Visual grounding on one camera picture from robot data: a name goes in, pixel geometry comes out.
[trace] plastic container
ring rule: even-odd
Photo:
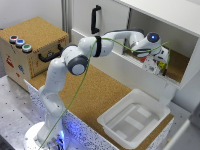
[[[170,113],[158,101],[134,89],[97,121],[105,133],[126,149],[137,148]]]

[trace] black handle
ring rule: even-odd
[[[54,59],[54,58],[60,56],[60,54],[61,54],[61,52],[62,52],[62,50],[63,50],[63,48],[61,47],[60,44],[58,44],[58,49],[60,50],[59,52],[57,52],[57,53],[55,53],[55,54],[53,54],[53,55],[51,55],[51,56],[49,56],[49,57],[43,57],[41,54],[38,54],[38,57],[39,57],[39,59],[40,59],[42,62],[45,62],[45,63],[46,63],[46,62],[49,62],[49,61],[51,61],[52,59]]]
[[[101,10],[101,7],[96,5],[96,8],[94,8],[92,10],[92,21],[91,21],[91,31],[92,31],[92,34],[95,34],[97,32],[99,32],[100,30],[98,28],[96,28],[96,12],[98,10]]]

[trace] cork board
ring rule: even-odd
[[[46,73],[36,76],[29,83],[39,89],[45,84]],[[65,87],[59,93],[66,107],[82,78],[83,75],[73,76],[70,73],[67,74]],[[131,89],[90,65],[85,82],[69,110],[120,150],[125,150],[105,134],[102,126],[97,122],[97,118],[129,92],[131,92]],[[136,150],[146,149],[172,119],[173,116],[168,115]]]
[[[134,56],[129,50],[126,50],[124,53],[132,56],[139,61],[141,60],[141,58]],[[166,76],[180,83],[189,61],[190,58],[180,53],[177,53],[174,50],[171,50],[169,67]]]
[[[9,43],[11,35],[17,35],[32,46],[33,51],[40,49],[68,34],[40,17],[21,22],[4,30],[0,37]]]

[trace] cardboard box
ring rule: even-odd
[[[31,53],[24,53],[22,49],[10,44],[9,38],[17,35],[32,46]],[[35,17],[0,31],[0,50],[9,77],[28,91],[24,79],[27,81],[47,70],[49,63],[42,62],[38,54],[49,57],[59,52],[58,44],[65,47],[69,43],[66,32]]]

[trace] green wire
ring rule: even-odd
[[[115,42],[115,43],[121,45],[122,47],[124,47],[124,48],[130,50],[130,51],[134,51],[134,52],[136,51],[136,50],[132,50],[132,49],[130,49],[129,47],[127,47],[127,46],[125,46],[125,45],[119,43],[119,42],[116,41],[116,40],[113,40],[113,39],[110,39],[110,38],[102,38],[102,39],[103,39],[103,40],[113,41],[113,42]],[[80,85],[79,85],[79,87],[78,87],[78,89],[77,89],[77,91],[76,91],[74,97],[72,98],[72,100],[71,100],[70,104],[68,105],[68,107],[65,109],[65,111],[62,113],[62,115],[59,117],[59,119],[57,120],[57,122],[55,123],[55,125],[53,126],[53,128],[51,129],[51,131],[49,132],[49,134],[47,135],[46,139],[44,140],[44,142],[42,143],[42,145],[40,146],[40,148],[42,148],[42,146],[44,145],[44,143],[47,141],[47,139],[49,138],[50,134],[52,133],[52,131],[54,130],[54,128],[56,127],[56,125],[58,124],[58,122],[61,120],[61,118],[63,117],[63,115],[69,110],[69,108],[71,107],[72,103],[74,102],[74,99],[76,98],[76,96],[77,96],[77,94],[78,94],[80,88],[82,87],[83,82],[84,82],[84,80],[85,80],[85,78],[86,78],[86,75],[87,75],[87,72],[88,72],[88,68],[89,68],[89,64],[90,64],[90,59],[91,59],[91,56],[92,56],[92,51],[93,51],[93,49],[94,49],[94,45],[96,44],[96,42],[97,42],[97,41],[95,41],[95,42],[93,43],[92,47],[91,47],[90,56],[89,56],[89,60],[88,60],[88,65],[87,65],[87,67],[86,67],[85,75],[84,75],[84,77],[83,77],[83,79],[82,79],[82,81],[81,81],[81,83],[80,83]],[[165,43],[163,43],[162,45],[160,45],[160,46],[158,46],[158,47],[156,47],[156,48],[154,48],[154,49],[150,49],[150,50],[146,50],[146,51],[136,51],[136,52],[139,52],[139,53],[151,52],[151,51],[153,51],[153,50],[156,50],[156,49],[160,48],[161,46],[163,46],[163,45],[165,45],[165,44],[167,44],[167,43],[169,43],[169,42],[165,42]]]

